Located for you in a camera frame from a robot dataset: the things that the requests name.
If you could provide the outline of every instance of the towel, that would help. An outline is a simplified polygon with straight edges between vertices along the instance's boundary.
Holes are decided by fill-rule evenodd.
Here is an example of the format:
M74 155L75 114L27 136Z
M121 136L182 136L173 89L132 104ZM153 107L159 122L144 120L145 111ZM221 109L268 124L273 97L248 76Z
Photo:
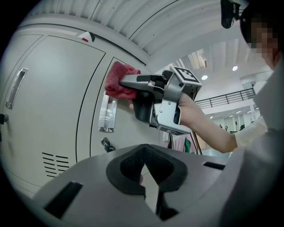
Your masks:
M140 70L134 69L130 65L114 62L106 77L105 90L114 98L133 99L137 91L120 86L119 80L125 75L140 74Z

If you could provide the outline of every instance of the balcony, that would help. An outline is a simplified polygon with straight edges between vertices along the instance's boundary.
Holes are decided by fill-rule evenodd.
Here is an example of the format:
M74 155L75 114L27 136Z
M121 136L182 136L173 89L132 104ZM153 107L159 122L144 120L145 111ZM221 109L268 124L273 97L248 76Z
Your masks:
M216 106L227 105L234 102L248 100L253 98L255 95L256 94L254 89L250 88L208 99L198 100L196 101L196 103L200 106L201 109L206 109L206 108L212 108Z

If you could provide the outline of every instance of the door handle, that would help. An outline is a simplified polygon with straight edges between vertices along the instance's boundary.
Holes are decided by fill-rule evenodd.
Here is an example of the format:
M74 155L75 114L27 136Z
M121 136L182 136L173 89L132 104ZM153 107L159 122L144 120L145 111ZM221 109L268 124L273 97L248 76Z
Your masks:
M105 133L114 132L115 113L118 99L104 92L101 110L99 113L98 131Z
M15 102L15 98L16 95L18 93L19 87L27 73L28 69L27 68L22 68L17 75L15 76L13 82L12 82L12 86L10 87L9 91L8 91L8 96L6 99L6 104L5 106L12 110L13 106L14 106L14 102Z

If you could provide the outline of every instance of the gray device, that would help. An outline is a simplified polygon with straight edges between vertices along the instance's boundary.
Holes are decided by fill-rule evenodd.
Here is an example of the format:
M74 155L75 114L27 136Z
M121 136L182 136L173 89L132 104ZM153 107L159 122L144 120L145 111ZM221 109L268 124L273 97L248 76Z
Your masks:
M252 211L271 209L272 196L283 192L283 74L282 57L254 98L267 132L229 160L157 145L127 147L77 163L47 183L29 208L52 226L218 227L239 225L248 215L257 220ZM144 164L159 186L155 214L139 184Z
M182 93L194 100L202 84L189 69L171 66L162 75L126 75L119 84L137 90L132 101L138 120L174 135L191 132L188 127L180 125L178 101Z

